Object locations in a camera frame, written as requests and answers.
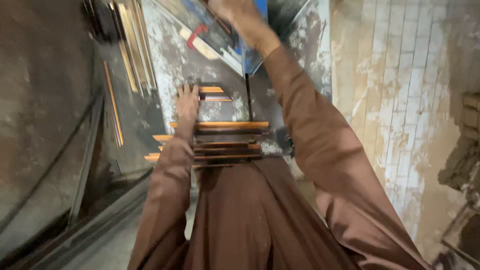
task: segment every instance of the dirty floor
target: dirty floor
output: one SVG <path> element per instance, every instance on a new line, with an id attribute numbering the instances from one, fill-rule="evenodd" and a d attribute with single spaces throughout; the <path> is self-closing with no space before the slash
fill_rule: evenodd
<path id="1" fill-rule="evenodd" d="M 479 10 L 470 0 L 331 3 L 334 104 L 428 261 L 465 203 L 437 174 L 460 137 L 461 94 L 480 89 Z"/>

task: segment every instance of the fingers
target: fingers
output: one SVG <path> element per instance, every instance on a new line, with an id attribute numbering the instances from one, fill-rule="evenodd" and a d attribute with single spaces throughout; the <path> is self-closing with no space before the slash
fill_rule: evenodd
<path id="1" fill-rule="evenodd" d="M 179 97 L 183 96 L 183 86 L 177 87 L 177 93 L 178 93 Z"/>
<path id="2" fill-rule="evenodd" d="M 185 83 L 183 84 L 183 92 L 184 92 L 185 94 L 189 94 L 189 93 L 192 92 L 192 91 L 190 90 L 190 84 L 189 84 L 189 83 L 185 82 Z"/>
<path id="3" fill-rule="evenodd" d="M 200 87 L 198 85 L 193 86 L 193 92 L 192 93 L 193 93 L 194 96 L 196 96 L 196 97 L 198 96 L 199 89 L 200 89 Z"/>

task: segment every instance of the red clamp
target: red clamp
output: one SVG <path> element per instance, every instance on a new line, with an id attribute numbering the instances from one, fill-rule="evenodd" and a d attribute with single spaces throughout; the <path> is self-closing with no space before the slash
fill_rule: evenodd
<path id="1" fill-rule="evenodd" d="M 189 48 L 191 49 L 195 49 L 195 47 L 193 46 L 193 41 L 197 38 L 198 34 L 201 33 L 201 32 L 207 32 L 208 31 L 208 27 L 204 24 L 200 24 L 195 30 L 194 32 L 192 33 L 192 35 L 188 38 L 187 40 L 187 45 Z"/>

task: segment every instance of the wrist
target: wrist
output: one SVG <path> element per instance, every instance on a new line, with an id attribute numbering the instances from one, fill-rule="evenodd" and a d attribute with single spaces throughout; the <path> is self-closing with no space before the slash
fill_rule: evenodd
<path id="1" fill-rule="evenodd" d="M 188 143 L 193 141 L 193 131 L 195 130 L 195 122 L 194 119 L 185 119 L 180 118 L 179 124 L 175 129 L 175 137 L 184 139 Z"/>

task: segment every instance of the brown garment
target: brown garment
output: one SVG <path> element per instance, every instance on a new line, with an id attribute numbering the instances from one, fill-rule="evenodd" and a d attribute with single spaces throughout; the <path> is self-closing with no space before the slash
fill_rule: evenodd
<path id="1" fill-rule="evenodd" d="M 178 130 L 151 176 L 128 269 L 430 269 L 343 116 L 286 48 L 264 64 L 328 227 L 283 159 L 266 158 L 204 175 L 187 242 L 193 151 Z"/>

